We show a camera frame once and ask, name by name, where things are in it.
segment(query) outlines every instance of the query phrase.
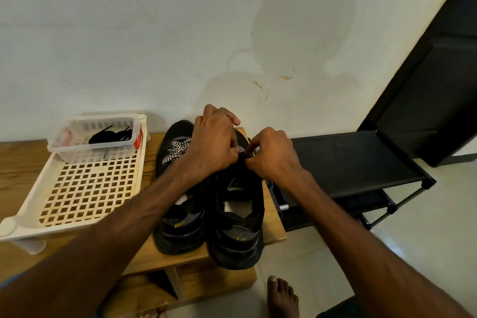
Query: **black shelf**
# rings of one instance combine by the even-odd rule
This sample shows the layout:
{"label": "black shelf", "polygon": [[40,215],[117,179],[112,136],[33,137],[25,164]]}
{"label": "black shelf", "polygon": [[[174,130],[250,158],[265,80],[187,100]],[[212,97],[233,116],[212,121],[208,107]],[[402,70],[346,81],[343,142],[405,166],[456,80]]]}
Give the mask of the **black shelf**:
{"label": "black shelf", "polygon": [[[387,213],[367,227],[372,228],[404,203],[431,188],[435,180],[377,131],[349,132],[292,139],[300,163],[320,187],[355,218],[362,213],[387,208]],[[421,182],[421,188],[395,204],[385,188]],[[273,187],[282,210],[286,231],[309,226],[301,208],[277,186]]]}

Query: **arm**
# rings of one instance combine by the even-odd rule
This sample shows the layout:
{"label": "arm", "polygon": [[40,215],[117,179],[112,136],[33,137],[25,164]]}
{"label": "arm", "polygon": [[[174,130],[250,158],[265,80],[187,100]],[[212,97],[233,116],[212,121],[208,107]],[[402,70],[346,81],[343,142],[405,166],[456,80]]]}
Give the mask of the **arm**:
{"label": "arm", "polygon": [[345,213],[300,165],[283,131],[264,129],[247,152],[248,168],[276,182],[308,214],[371,317],[471,317],[446,292],[402,261]]}
{"label": "arm", "polygon": [[155,182],[0,290],[2,317],[91,317],[166,211],[189,188],[237,161],[233,123],[207,105],[188,151]]}

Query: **metal frame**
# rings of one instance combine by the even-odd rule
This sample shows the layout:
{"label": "metal frame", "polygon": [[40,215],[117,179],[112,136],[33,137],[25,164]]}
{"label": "metal frame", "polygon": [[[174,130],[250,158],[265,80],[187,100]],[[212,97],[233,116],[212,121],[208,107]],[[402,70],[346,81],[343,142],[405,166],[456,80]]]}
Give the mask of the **metal frame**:
{"label": "metal frame", "polygon": [[424,191],[430,189],[434,184],[435,184],[435,182],[432,182],[432,181],[429,181],[429,180],[422,181],[421,187],[419,189],[417,189],[415,192],[410,194],[408,197],[406,197],[404,200],[402,200],[398,204],[396,204],[393,200],[389,199],[388,200],[389,204],[388,204],[388,208],[387,208],[386,213],[381,215],[379,218],[374,220],[372,223],[370,223],[368,221],[368,219],[366,219],[366,217],[362,213],[358,214],[356,216],[356,218],[361,222],[361,224],[363,224],[363,226],[366,229],[371,230],[371,229],[373,229],[373,227],[378,225],[385,218],[387,218],[388,216],[390,216],[390,215],[394,214],[396,211],[398,211],[400,207],[407,204],[409,201],[413,200],[416,196],[422,194]]}

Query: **perforated tray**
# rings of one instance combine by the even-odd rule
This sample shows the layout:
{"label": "perforated tray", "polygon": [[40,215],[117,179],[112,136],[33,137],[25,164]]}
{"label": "perforated tray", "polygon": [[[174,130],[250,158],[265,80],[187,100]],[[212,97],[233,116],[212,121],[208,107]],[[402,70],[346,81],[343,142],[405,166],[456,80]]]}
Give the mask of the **perforated tray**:
{"label": "perforated tray", "polygon": [[146,116],[139,117],[143,135],[133,156],[118,148],[102,161],[69,164],[53,153],[17,215],[0,223],[0,242],[94,224],[139,193],[147,136]]}

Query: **forearm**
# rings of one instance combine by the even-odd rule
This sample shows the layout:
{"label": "forearm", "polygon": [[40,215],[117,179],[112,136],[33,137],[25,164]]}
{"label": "forearm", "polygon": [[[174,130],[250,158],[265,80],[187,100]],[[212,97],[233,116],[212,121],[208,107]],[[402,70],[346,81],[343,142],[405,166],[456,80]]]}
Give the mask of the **forearm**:
{"label": "forearm", "polygon": [[144,191],[0,290],[3,316],[91,316],[169,207],[200,182],[178,159]]}
{"label": "forearm", "polygon": [[376,317],[470,317],[402,261],[300,171],[285,188],[308,214],[365,310]]}

